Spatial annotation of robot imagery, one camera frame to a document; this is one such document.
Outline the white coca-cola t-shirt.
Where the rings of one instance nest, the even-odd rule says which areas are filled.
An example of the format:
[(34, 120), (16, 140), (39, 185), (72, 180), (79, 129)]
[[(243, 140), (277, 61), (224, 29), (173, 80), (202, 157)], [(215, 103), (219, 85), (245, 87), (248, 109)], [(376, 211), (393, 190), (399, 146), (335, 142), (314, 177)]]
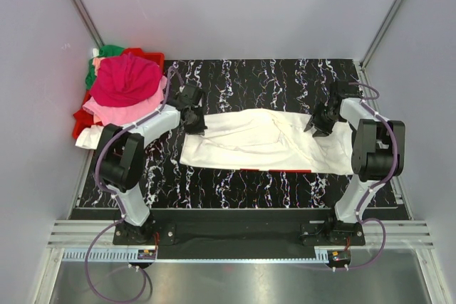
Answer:
[(352, 175), (352, 131), (338, 122), (328, 137), (305, 129), (310, 115), (267, 109), (205, 116), (203, 135), (186, 135), (180, 164), (232, 170)]

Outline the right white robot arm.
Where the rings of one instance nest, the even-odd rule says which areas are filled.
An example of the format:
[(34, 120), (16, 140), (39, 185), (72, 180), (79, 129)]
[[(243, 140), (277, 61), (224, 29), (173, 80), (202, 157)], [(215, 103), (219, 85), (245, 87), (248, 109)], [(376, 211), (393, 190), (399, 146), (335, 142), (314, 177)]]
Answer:
[(312, 137), (328, 137), (337, 123), (347, 123), (352, 131), (351, 168), (353, 176), (321, 233), (332, 244), (340, 244), (362, 224), (368, 204), (405, 162), (405, 123), (389, 120), (368, 105), (360, 94), (360, 83), (336, 81), (331, 84), (326, 103), (318, 103), (305, 131)]

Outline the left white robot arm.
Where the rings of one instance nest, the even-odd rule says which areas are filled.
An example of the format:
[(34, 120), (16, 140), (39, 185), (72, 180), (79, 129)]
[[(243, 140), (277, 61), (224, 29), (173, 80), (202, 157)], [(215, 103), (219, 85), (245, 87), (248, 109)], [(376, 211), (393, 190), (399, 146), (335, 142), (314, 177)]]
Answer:
[(94, 179), (118, 205), (118, 231), (128, 239), (145, 244), (154, 234), (154, 219), (140, 190), (145, 148), (179, 126), (187, 134), (204, 134), (206, 103), (206, 92), (196, 85), (186, 84), (172, 97), (166, 88), (158, 109), (126, 127), (109, 124), (103, 128), (95, 151)]

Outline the magenta t-shirt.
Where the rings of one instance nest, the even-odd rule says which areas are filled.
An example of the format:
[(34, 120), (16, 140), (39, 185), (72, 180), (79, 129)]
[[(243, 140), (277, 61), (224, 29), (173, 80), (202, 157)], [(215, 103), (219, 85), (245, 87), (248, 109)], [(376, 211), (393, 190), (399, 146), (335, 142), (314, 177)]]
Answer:
[(103, 58), (90, 88), (97, 104), (123, 108), (151, 98), (163, 77), (159, 65), (131, 53)]

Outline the light pink t-shirt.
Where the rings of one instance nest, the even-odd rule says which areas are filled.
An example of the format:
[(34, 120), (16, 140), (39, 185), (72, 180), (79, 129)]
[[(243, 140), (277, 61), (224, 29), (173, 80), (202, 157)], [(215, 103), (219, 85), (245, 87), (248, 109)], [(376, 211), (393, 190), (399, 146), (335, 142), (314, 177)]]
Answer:
[(94, 116), (94, 123), (100, 122), (104, 126), (108, 124), (123, 126), (136, 122), (158, 109), (164, 100), (166, 85), (167, 78), (163, 76), (157, 92), (150, 98), (135, 105), (121, 108), (107, 107), (99, 105), (91, 98), (82, 106), (82, 108)]

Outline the green t-shirt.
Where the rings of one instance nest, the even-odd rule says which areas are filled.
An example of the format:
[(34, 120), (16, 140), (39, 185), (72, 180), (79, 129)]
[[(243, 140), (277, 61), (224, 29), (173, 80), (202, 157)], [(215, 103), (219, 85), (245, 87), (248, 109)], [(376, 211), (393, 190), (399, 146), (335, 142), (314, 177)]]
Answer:
[(125, 48), (115, 45), (104, 45), (93, 50), (93, 57), (88, 61), (88, 73), (85, 77), (85, 87), (90, 90), (97, 77), (100, 62), (104, 58), (120, 56)]

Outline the white t-shirt in bin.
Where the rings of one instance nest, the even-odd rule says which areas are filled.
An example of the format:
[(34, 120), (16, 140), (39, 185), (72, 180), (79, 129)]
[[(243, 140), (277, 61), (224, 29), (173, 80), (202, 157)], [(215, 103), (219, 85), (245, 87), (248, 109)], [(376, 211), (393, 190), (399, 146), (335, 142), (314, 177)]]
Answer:
[(75, 146), (86, 150), (96, 150), (103, 129), (104, 127), (100, 125), (92, 125), (91, 127), (83, 129), (76, 139)]

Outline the red t-shirt in bin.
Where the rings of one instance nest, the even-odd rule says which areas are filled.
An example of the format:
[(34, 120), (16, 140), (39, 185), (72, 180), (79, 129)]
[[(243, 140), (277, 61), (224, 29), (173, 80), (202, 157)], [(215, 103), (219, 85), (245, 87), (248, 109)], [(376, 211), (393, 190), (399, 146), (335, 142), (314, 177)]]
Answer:
[(80, 109), (73, 114), (73, 117), (76, 123), (73, 128), (72, 137), (77, 140), (84, 129), (90, 128), (93, 125), (93, 116), (84, 109)]

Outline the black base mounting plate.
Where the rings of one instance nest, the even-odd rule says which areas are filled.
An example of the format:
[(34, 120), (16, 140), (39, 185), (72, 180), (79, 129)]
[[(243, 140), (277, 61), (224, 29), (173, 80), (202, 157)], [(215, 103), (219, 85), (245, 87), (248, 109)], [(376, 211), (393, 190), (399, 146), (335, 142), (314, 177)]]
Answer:
[(115, 229), (113, 243), (121, 246), (172, 247), (260, 253), (283, 251), (301, 256), (304, 249), (364, 246), (363, 229), (327, 236), (323, 226), (331, 209), (163, 209), (152, 211), (153, 237), (136, 243)]

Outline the left aluminium frame post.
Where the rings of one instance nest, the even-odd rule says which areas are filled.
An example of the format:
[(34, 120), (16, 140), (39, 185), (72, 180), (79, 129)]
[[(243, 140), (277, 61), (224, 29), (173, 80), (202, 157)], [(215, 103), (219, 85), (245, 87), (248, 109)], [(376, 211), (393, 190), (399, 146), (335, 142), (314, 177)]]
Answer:
[(104, 41), (99, 34), (96, 25), (89, 14), (89, 11), (86, 8), (83, 0), (71, 0), (72, 5), (74, 6), (75, 10), (78, 12), (78, 15), (83, 22), (87, 32), (89, 33), (90, 37), (93, 39), (95, 45), (100, 48), (104, 45)]

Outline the aluminium frame post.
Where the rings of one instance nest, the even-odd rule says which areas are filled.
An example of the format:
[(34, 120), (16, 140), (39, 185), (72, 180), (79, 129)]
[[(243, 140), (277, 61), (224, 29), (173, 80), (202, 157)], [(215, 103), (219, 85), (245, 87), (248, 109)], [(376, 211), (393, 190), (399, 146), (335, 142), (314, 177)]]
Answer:
[(71, 0), (72, 5), (74, 6), (75, 10), (78, 12), (78, 15), (83, 22), (87, 32), (89, 33), (90, 37), (93, 39), (95, 45), (100, 48), (104, 45), (104, 41), (99, 34), (96, 25), (89, 14), (89, 11), (86, 8), (83, 0)]
[(367, 69), (368, 64), (372, 60), (384, 36), (387, 34), (388, 29), (393, 23), (404, 1), (405, 0), (393, 0), (384, 19), (380, 24), (379, 29), (376, 31), (376, 34), (374, 35), (373, 40), (371, 41), (366, 53), (364, 54), (363, 58), (359, 61), (361, 70)]

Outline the right aluminium frame post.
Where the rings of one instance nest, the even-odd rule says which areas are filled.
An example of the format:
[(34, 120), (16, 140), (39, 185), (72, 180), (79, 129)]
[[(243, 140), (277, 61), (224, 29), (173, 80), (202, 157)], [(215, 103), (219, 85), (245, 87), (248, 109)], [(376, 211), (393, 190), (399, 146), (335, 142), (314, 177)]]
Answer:
[(372, 60), (384, 36), (387, 34), (388, 29), (393, 23), (404, 1), (405, 0), (393, 0), (384, 19), (380, 24), (379, 29), (376, 31), (376, 34), (374, 35), (373, 40), (371, 41), (366, 53), (364, 54), (363, 58), (359, 61), (361, 70), (367, 69), (368, 64)]

